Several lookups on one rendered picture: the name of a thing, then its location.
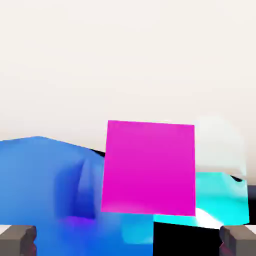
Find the small magenta cube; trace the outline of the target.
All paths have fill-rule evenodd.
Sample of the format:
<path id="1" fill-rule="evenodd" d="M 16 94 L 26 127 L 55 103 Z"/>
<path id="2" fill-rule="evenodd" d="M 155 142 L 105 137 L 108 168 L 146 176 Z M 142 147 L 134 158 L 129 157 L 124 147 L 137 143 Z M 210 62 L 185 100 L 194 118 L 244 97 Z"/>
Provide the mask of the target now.
<path id="1" fill-rule="evenodd" d="M 101 210 L 194 216 L 195 127 L 110 120 Z"/>

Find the small cyan cube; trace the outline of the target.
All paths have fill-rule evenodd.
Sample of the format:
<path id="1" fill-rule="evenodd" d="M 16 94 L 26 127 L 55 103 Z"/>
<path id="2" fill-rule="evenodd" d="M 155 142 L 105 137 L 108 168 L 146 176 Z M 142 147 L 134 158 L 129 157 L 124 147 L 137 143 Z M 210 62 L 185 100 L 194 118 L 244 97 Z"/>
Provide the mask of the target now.
<path id="1" fill-rule="evenodd" d="M 155 215 L 156 223 L 219 229 L 250 222 L 247 181 L 222 172 L 196 173 L 195 216 Z"/>

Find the large blue box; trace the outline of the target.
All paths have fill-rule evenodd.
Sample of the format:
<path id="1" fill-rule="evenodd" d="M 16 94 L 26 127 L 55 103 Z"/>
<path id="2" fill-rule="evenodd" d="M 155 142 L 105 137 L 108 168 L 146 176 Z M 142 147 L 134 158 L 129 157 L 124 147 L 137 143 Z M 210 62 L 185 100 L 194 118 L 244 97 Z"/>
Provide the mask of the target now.
<path id="1" fill-rule="evenodd" d="M 105 158 L 45 137 L 0 141 L 0 225 L 37 229 L 37 256 L 153 256 L 153 219 L 101 211 Z"/>

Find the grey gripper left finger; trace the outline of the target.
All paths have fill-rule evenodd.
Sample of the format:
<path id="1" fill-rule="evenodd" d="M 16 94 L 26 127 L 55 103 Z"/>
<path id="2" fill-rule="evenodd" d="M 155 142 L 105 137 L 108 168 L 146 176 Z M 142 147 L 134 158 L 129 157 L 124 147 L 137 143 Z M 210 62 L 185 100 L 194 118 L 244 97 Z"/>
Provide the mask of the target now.
<path id="1" fill-rule="evenodd" d="M 0 225 L 0 256 L 37 256 L 34 225 Z"/>

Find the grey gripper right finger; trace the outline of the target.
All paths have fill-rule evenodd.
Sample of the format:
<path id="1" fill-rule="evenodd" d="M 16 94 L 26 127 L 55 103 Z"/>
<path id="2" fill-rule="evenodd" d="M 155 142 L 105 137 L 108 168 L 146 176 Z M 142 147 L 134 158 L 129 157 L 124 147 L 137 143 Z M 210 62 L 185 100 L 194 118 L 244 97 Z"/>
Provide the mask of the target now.
<path id="1" fill-rule="evenodd" d="M 256 225 L 224 225 L 219 256 L 256 256 Z"/>

